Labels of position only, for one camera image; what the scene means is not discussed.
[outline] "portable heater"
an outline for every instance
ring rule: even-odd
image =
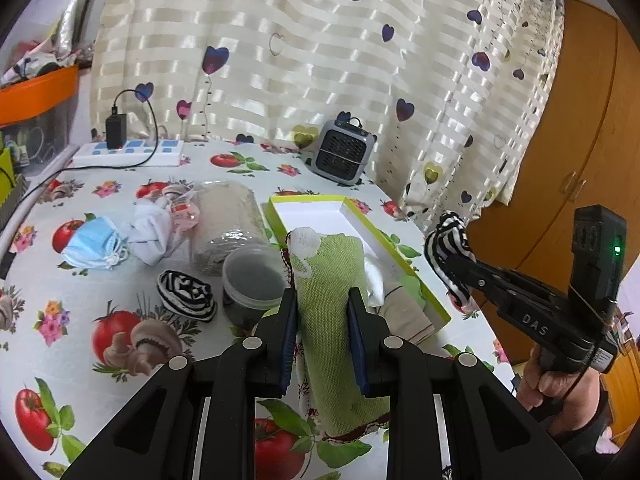
[[[355,184],[369,161],[376,139],[358,125],[338,119],[327,121],[316,140],[311,169],[340,184]]]

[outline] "human hand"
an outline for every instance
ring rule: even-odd
[[[527,411],[542,404],[546,397],[560,399],[574,384],[578,374],[562,372],[543,373],[538,363],[540,345],[531,350],[531,358],[524,368],[516,399]],[[564,400],[562,411],[556,415],[548,428],[552,436],[566,431],[580,430],[585,427],[596,414],[600,402],[600,374],[589,368],[574,390]]]

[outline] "silver screw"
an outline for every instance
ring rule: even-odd
[[[260,348],[262,344],[262,339],[256,336],[251,336],[242,341],[242,346],[244,346],[247,350],[255,350],[256,348]]]
[[[169,368],[171,368],[171,370],[182,370],[187,363],[187,358],[184,355],[177,355],[169,359]]]
[[[476,366],[476,364],[478,364],[478,358],[475,355],[469,354],[467,352],[460,354],[458,356],[458,361],[460,362],[461,365],[466,366],[468,368],[474,367]]]
[[[385,337],[383,341],[387,348],[400,348],[402,346],[402,339],[395,335]]]

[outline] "cabinet handle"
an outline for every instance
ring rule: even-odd
[[[571,196],[569,197],[569,202],[575,202],[575,199],[578,198],[578,195],[580,195],[580,192],[582,191],[582,188],[584,187],[584,185],[587,183],[586,180],[581,180],[574,188],[574,190],[571,193]]]
[[[562,181],[562,186],[560,187],[560,193],[566,194],[566,192],[569,191],[569,187],[571,186],[574,178],[577,175],[578,173],[576,171],[572,171],[564,178],[564,180]]]

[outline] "round plastic container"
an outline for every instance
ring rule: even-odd
[[[280,251],[271,246],[231,251],[222,265],[222,305],[231,323],[251,330],[267,310],[280,306],[286,275]]]

